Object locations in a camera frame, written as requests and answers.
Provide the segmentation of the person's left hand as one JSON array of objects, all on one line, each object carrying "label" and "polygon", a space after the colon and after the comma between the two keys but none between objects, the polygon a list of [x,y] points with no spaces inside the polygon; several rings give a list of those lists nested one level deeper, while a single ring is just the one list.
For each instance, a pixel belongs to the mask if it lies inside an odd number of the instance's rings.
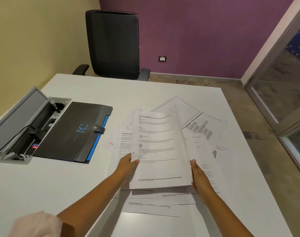
[{"label": "person's left hand", "polygon": [[136,167],[128,168],[128,159],[131,159],[131,153],[128,153],[120,159],[117,168],[114,172],[116,177],[118,177],[118,179],[120,180],[120,187],[125,185],[127,178],[129,177],[131,172],[136,169]]}]

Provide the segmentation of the person's right hand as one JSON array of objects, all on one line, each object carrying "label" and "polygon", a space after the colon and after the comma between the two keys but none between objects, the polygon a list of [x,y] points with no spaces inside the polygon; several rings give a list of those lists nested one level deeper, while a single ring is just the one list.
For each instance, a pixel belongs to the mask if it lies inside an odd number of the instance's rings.
[{"label": "person's right hand", "polygon": [[192,172],[192,179],[192,187],[203,202],[207,197],[210,197],[211,194],[215,193],[209,179],[199,165],[198,172]]}]

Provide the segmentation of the stack of printed sheets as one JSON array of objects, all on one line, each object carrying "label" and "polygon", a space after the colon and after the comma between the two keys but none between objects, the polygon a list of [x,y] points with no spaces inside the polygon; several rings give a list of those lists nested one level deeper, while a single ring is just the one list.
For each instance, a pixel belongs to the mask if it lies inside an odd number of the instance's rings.
[{"label": "stack of printed sheets", "polygon": [[131,190],[191,185],[191,165],[176,107],[134,112],[131,161],[135,160],[139,164],[129,182]]}]

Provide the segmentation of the person's right forearm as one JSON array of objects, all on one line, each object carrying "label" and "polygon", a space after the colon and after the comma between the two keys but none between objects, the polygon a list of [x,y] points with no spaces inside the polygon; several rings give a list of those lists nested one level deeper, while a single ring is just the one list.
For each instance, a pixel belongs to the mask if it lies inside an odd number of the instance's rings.
[{"label": "person's right forearm", "polygon": [[222,237],[254,237],[214,189],[199,191],[198,195],[207,206]]}]

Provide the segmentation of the person's left forearm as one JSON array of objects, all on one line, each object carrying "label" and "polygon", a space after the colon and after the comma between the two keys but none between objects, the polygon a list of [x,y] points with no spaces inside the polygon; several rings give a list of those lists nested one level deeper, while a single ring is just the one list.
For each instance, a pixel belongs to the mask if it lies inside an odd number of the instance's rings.
[{"label": "person's left forearm", "polygon": [[81,199],[61,211],[57,215],[62,221],[60,237],[85,237],[128,175],[129,172],[116,170]]}]

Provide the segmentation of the pile of scattered printed papers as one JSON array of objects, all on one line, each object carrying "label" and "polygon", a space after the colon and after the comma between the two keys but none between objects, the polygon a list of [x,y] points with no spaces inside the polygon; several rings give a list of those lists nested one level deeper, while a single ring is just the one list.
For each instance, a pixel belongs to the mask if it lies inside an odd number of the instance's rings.
[{"label": "pile of scattered printed papers", "polygon": [[[176,107],[180,120],[181,129],[184,135],[188,159],[195,159],[199,167],[204,171],[215,192],[222,198],[228,196],[224,186],[223,176],[215,160],[216,145],[220,141],[227,123],[215,119],[200,111],[197,107],[190,105],[179,97],[174,97],[164,104],[156,107],[151,112],[164,112],[168,108]],[[112,151],[108,175],[111,175],[120,159],[131,153],[132,143],[132,118],[134,112],[142,110],[134,109],[117,128],[109,134],[102,146]],[[131,190],[129,182],[115,195],[115,199],[123,205],[122,212],[150,214],[159,216],[181,217],[179,207],[196,203],[196,192],[191,186],[139,189]]]}]

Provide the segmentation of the black document folder blue edge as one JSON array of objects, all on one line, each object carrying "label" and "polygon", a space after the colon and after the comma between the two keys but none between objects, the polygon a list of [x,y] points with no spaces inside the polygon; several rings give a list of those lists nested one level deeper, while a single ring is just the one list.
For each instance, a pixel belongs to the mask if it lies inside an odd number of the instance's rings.
[{"label": "black document folder blue edge", "polygon": [[113,107],[71,102],[42,139],[33,157],[88,164]]}]

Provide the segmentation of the black plug adapter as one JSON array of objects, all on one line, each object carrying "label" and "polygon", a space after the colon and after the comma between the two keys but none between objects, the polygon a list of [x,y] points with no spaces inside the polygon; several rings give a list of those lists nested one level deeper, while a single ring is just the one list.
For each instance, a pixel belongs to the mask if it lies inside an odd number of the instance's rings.
[{"label": "black plug adapter", "polygon": [[29,132],[29,135],[35,139],[36,141],[42,141],[42,139],[45,137],[46,135],[46,132],[43,131],[43,130],[39,130],[39,129],[32,129],[30,132]]}]

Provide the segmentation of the black office chair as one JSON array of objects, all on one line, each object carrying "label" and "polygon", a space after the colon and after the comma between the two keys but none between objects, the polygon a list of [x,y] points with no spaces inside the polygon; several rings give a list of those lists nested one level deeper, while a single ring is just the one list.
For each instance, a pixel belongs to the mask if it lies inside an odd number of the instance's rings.
[{"label": "black office chair", "polygon": [[148,81],[150,69],[140,69],[136,13],[89,10],[85,19],[91,65],[97,76]]}]

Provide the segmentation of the glass door with white frame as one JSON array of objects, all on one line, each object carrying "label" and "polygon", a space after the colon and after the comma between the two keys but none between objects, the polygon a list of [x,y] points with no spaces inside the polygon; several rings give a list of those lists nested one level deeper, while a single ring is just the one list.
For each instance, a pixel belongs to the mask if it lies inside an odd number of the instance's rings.
[{"label": "glass door with white frame", "polygon": [[290,4],[241,81],[300,170],[300,0]]}]

